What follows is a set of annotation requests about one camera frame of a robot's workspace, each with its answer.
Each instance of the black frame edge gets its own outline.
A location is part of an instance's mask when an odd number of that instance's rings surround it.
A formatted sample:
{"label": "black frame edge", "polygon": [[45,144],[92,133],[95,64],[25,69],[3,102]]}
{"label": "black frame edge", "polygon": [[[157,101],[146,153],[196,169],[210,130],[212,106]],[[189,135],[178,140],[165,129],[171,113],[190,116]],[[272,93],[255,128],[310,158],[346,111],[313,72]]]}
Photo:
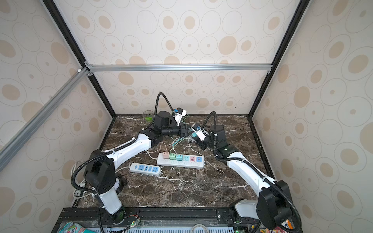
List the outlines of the black frame edge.
{"label": "black frame edge", "polygon": [[109,128],[108,128],[107,131],[106,131],[106,134],[105,134],[105,136],[104,136],[104,139],[102,140],[101,145],[100,145],[100,147],[98,148],[99,150],[102,150],[102,148],[104,147],[104,145],[105,145],[105,143],[106,143],[106,140],[107,140],[107,138],[109,137],[110,131],[112,130],[112,128],[113,128],[113,126],[114,126],[114,124],[115,124],[115,120],[116,120],[116,118],[117,118],[117,116],[114,116],[114,117],[113,117],[113,120],[111,121],[111,123],[110,123],[110,125],[109,125]]}
{"label": "black frame edge", "polygon": [[78,59],[80,65],[82,67],[86,67],[85,65],[85,57],[80,50],[78,44],[76,43],[73,35],[71,34],[66,22],[63,20],[61,13],[58,11],[58,8],[53,0],[43,0],[45,6],[47,7],[50,15],[52,16],[54,22],[56,23],[57,27],[60,29],[63,37],[65,38],[66,42],[70,46],[71,50],[75,54],[76,58]]}
{"label": "black frame edge", "polygon": [[260,138],[258,136],[258,132],[256,131],[254,122],[253,122],[252,118],[250,118],[250,117],[248,117],[247,120],[249,121],[251,132],[253,133],[255,142],[256,142],[256,144],[258,146],[258,151],[259,151],[261,160],[263,161],[264,167],[266,168],[267,175],[270,176],[270,177],[272,177],[272,178],[275,178],[274,175],[273,175],[271,166],[269,165],[269,161],[268,161],[267,155],[266,155],[266,153],[264,151],[263,145],[260,142]]}
{"label": "black frame edge", "polygon": [[307,6],[308,6],[309,2],[310,2],[310,0],[301,0],[299,2],[298,7],[295,10],[295,13],[293,15],[293,18],[290,21],[289,27],[285,32],[285,36],[282,39],[280,47],[277,50],[277,53],[276,53],[276,55],[273,59],[272,69],[269,72],[269,74],[267,74],[266,77],[264,78],[263,84],[261,85],[260,90],[259,90],[259,92],[258,92],[258,94],[257,94],[257,96],[254,100],[254,104],[250,109],[249,118],[253,117],[256,109],[258,108],[258,106],[260,104],[260,101],[261,101],[265,91],[267,90],[267,87],[268,87],[269,83],[271,82],[272,77],[273,77],[278,65],[280,64],[282,56],[284,55],[285,50],[288,47],[288,45],[291,41],[291,38],[293,37],[293,35],[294,35],[294,33],[297,29],[297,26],[298,26],[300,20],[303,17],[303,14],[304,14],[305,10],[307,9]]}
{"label": "black frame edge", "polygon": [[[86,64],[85,64],[86,59],[85,59],[82,51],[80,50],[78,44],[76,43],[73,35],[71,34],[69,27],[67,26],[66,22],[64,21],[61,13],[59,12],[56,4],[54,3],[54,1],[53,0],[43,0],[43,2],[45,4],[46,8],[48,9],[50,15],[52,16],[54,22],[56,23],[57,27],[61,31],[63,37],[66,40],[66,42],[68,43],[70,49],[72,50],[75,57],[77,58],[81,67],[87,67]],[[109,111],[109,114],[111,115],[111,117],[114,118],[115,115],[116,115],[115,111],[114,111],[113,107],[111,106],[111,104],[109,103],[109,100],[107,99],[106,95],[104,94],[104,92],[103,92],[100,84],[98,83],[97,79],[95,78],[94,75],[90,75],[88,77],[89,77],[89,80],[92,83],[92,86],[94,87],[94,89],[98,93],[99,97],[101,98],[103,104],[105,105],[106,109]]]}
{"label": "black frame edge", "polygon": [[112,116],[112,118],[116,117],[116,113],[110,104],[108,98],[106,97],[104,91],[101,88],[101,85],[98,83],[96,77],[94,74],[88,75],[88,79],[91,81],[94,89],[96,90],[97,94],[100,96],[102,103],[105,105],[106,109],[108,110],[109,114]]}

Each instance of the beige polka dot wallpaper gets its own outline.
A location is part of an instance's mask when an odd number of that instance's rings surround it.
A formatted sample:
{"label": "beige polka dot wallpaper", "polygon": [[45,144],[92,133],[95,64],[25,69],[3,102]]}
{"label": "beige polka dot wallpaper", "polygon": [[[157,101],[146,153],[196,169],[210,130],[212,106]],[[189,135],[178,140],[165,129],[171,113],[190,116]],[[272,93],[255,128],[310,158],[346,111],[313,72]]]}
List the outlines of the beige polka dot wallpaper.
{"label": "beige polka dot wallpaper", "polygon": [[[193,72],[96,72],[117,114],[153,110],[159,92],[188,113],[248,113],[266,70]],[[159,110],[170,111],[164,98]]]}
{"label": "beige polka dot wallpaper", "polygon": [[305,233],[372,232],[373,1],[311,3],[253,120]]}
{"label": "beige polka dot wallpaper", "polygon": [[0,3],[0,149],[79,65],[37,0]]}
{"label": "beige polka dot wallpaper", "polygon": [[[82,78],[0,172],[1,233],[51,232],[62,208],[74,201],[73,165],[99,147],[111,119]],[[76,180],[82,179],[81,172]]]}
{"label": "beige polka dot wallpaper", "polygon": [[271,63],[299,0],[55,0],[90,64]]}

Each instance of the power strip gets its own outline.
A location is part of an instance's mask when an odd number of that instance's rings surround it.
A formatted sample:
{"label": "power strip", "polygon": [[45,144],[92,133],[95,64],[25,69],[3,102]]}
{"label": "power strip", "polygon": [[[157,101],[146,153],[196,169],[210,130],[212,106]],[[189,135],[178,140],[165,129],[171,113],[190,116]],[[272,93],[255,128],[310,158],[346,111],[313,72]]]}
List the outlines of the power strip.
{"label": "power strip", "polygon": [[163,158],[163,153],[159,153],[157,164],[160,166],[191,168],[203,168],[205,165],[205,159],[201,155],[183,155],[171,153],[170,158],[171,159]]}
{"label": "power strip", "polygon": [[160,174],[162,174],[162,170],[160,167],[141,163],[132,163],[129,171],[152,176],[159,176]]}

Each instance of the marble tabletop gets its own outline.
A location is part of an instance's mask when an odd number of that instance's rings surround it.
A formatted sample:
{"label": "marble tabletop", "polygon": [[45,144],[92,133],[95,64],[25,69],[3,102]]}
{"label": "marble tabletop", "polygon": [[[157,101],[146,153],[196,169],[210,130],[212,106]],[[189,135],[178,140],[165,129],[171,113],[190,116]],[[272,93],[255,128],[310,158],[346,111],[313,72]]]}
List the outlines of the marble tabletop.
{"label": "marble tabletop", "polygon": [[[206,116],[188,116],[186,123],[203,123]],[[228,142],[236,146],[244,156],[262,172],[266,173],[259,155],[253,134],[246,116],[218,115],[217,124],[225,126]],[[103,150],[116,147],[136,135],[146,125],[142,116],[117,116],[117,119],[105,142]],[[207,125],[212,125],[212,118]],[[164,137],[163,142],[170,151],[173,139]],[[203,169],[183,167],[162,167],[159,177],[130,173],[128,168],[118,172],[128,179],[128,185],[118,195],[126,207],[226,207],[239,198],[257,200],[251,187],[232,169],[216,161],[212,151],[202,151],[194,142],[183,140],[174,147],[179,154],[205,156]],[[165,151],[162,144],[149,150],[150,156],[157,158],[159,152]],[[130,163],[156,165],[157,161],[143,152],[123,163],[120,168]],[[78,207],[94,207],[97,201],[91,196],[81,199]]]}

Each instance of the white wall panel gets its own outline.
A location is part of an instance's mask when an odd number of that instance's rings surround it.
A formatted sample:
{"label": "white wall panel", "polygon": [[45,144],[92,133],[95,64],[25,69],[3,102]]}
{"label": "white wall panel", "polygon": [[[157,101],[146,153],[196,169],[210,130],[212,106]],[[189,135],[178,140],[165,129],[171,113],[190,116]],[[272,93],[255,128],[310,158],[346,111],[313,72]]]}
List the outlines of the white wall panel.
{"label": "white wall panel", "polygon": [[271,63],[295,0],[56,1],[90,64]]}
{"label": "white wall panel", "polygon": [[[248,113],[266,70],[95,72],[115,112],[153,110],[158,92],[188,113]],[[169,111],[164,99],[159,110]]]}

